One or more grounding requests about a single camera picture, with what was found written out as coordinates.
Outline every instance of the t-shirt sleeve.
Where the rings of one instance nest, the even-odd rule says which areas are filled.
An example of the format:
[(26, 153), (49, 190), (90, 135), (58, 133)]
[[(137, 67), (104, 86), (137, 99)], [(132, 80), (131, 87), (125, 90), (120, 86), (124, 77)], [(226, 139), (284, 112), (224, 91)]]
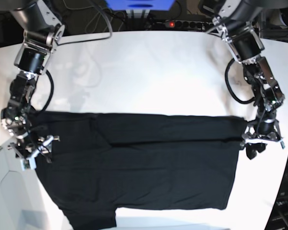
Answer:
[(115, 211), (88, 214), (64, 214), (73, 230), (99, 230), (116, 227)]

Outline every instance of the white tabletop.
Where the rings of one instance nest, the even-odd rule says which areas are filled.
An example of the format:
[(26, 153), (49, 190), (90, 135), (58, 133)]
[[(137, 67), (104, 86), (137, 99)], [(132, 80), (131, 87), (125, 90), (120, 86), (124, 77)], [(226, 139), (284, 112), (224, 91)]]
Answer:
[[(63, 38), (63, 42), (91, 35)], [(200, 224), (232, 230), (263, 230), (270, 216), (288, 157), (288, 44), (264, 40), (267, 57), (286, 100), (277, 111), (286, 148), (269, 145), (254, 160), (239, 154), (235, 183), (225, 210), (116, 211), (118, 227)], [(9, 85), (18, 70), (13, 61), (20, 46), (0, 48), (0, 110), (7, 104)], [(120, 32), (109, 40), (59, 47), (51, 64), (55, 91), (48, 110), (92, 113), (145, 113), (164, 115), (236, 115), (253, 120), (256, 108), (231, 98), (224, 71), (231, 56), (217, 37), (192, 32)], [(242, 68), (235, 64), (230, 82), (242, 100), (252, 97)], [(32, 99), (43, 107), (49, 82), (40, 77)], [(0, 144), (9, 135), (0, 127)], [(21, 171), (9, 152), (9, 167)], [(24, 178), (34, 172), (21, 172)], [(40, 188), (50, 226), (66, 229), (62, 213)]]

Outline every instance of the power strip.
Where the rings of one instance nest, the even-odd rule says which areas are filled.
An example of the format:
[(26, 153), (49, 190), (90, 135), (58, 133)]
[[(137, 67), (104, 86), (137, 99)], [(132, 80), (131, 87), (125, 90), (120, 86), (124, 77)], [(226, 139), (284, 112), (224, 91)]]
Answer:
[(182, 30), (190, 30), (190, 31), (206, 31), (212, 28), (213, 23), (208, 22), (198, 22), (198, 21), (181, 21), (174, 20), (164, 23), (165, 27), (173, 28), (173, 29), (182, 29)]

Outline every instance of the white table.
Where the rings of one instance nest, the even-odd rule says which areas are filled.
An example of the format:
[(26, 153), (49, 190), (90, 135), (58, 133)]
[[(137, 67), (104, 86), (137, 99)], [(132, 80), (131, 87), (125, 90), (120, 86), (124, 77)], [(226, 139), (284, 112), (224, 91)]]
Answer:
[[(88, 37), (92, 35), (63, 38), (63, 42)], [(241, 151), (235, 183), (225, 210), (149, 211), (120, 208), (116, 211), (118, 227), (134, 229), (191, 225), (185, 229), (265, 228), (288, 157), (288, 44), (269, 40), (263, 43), (266, 48), (263, 55), (267, 57), (286, 96), (283, 106), (277, 111), (285, 138), (285, 150), (280, 145), (269, 145), (265, 152), (252, 161), (246, 157), (245, 151)], [(10, 82), (18, 73), (13, 61), (19, 47), (0, 48), (0, 110), (7, 104)], [(115, 33), (110, 40), (62, 46), (48, 68), (55, 83), (54, 97), (48, 110), (236, 115), (253, 120), (256, 108), (238, 104), (227, 91), (224, 71), (230, 59), (220, 39), (203, 33), (121, 32)], [(249, 85), (243, 80), (240, 66), (233, 66), (230, 82), (242, 100), (252, 96)], [(43, 107), (48, 93), (49, 82), (45, 75), (40, 77), (32, 99), (35, 108)], [(0, 127), (0, 145), (8, 139), (8, 134)], [(19, 192), (17, 189), (16, 192), (15, 189), (9, 191), (13, 183), (21, 187)], [(19, 225), (19, 215), (26, 222), (30, 219), (28, 215), (40, 219), (41, 213), (45, 223), (40, 228), (70, 229), (62, 212), (40, 185), (35, 172), (22, 172), (14, 154), (7, 150), (1, 151), (0, 218), (6, 214), (10, 218), (0, 222), (0, 229), (13, 229), (11, 226)], [(24, 225), (28, 229), (35, 229), (31, 228), (34, 224)]]

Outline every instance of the blue box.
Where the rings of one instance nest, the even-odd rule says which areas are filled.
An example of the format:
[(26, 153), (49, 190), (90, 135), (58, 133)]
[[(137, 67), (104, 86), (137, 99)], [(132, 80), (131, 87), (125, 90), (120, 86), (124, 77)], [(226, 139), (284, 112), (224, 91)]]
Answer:
[(106, 0), (108, 7), (114, 11), (154, 10), (168, 11), (175, 0)]

